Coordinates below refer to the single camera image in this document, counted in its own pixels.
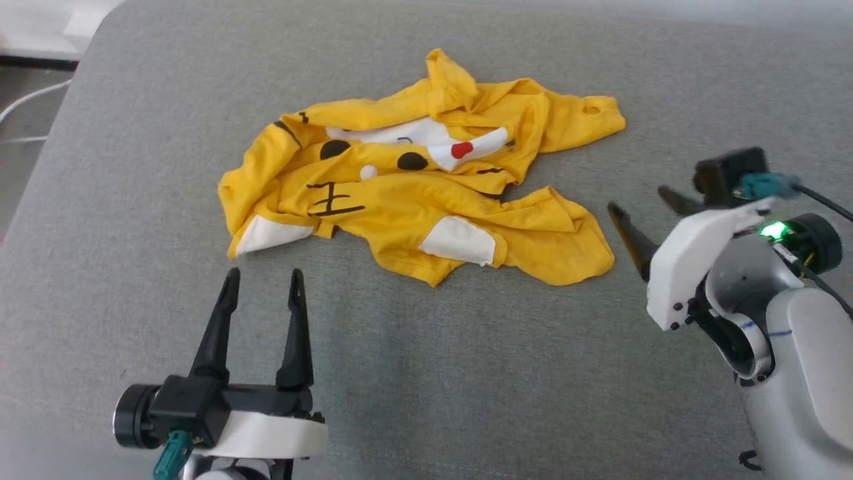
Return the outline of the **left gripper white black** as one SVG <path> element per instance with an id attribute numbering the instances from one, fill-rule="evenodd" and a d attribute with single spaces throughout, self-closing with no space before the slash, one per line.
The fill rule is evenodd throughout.
<path id="1" fill-rule="evenodd" d="M 237 310 L 240 282 L 240 269 L 229 269 L 190 367 L 190 377 L 209 377 L 228 385 L 231 316 Z M 275 386 L 280 390 L 269 385 L 228 386 L 223 397 L 231 407 L 231 416 L 216 446 L 208 449 L 197 444 L 196 455 L 307 459 L 328 449 L 329 426 L 322 413 L 314 412 L 308 390 L 314 385 L 314 369 L 307 293 L 300 269 L 292 272 L 287 307 L 291 313 L 287 341 L 275 375 Z M 156 433 L 147 413 L 158 390 L 157 385 L 132 385 L 119 398 L 113 413 L 113 434 L 120 446 L 158 449 L 165 444 L 167 435 Z"/>

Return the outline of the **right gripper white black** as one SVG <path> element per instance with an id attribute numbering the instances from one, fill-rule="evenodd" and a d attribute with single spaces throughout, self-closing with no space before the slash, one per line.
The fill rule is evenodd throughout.
<path id="1" fill-rule="evenodd" d="M 841 264 L 843 243 L 819 215 L 801 215 L 765 227 L 779 197 L 733 209 L 706 209 L 667 185 L 658 197 L 679 217 L 661 245 L 646 236 L 619 204 L 607 212 L 646 286 L 646 310 L 663 331 L 700 314 L 723 317 L 752 295 L 800 288 L 795 262 L 814 273 Z"/>

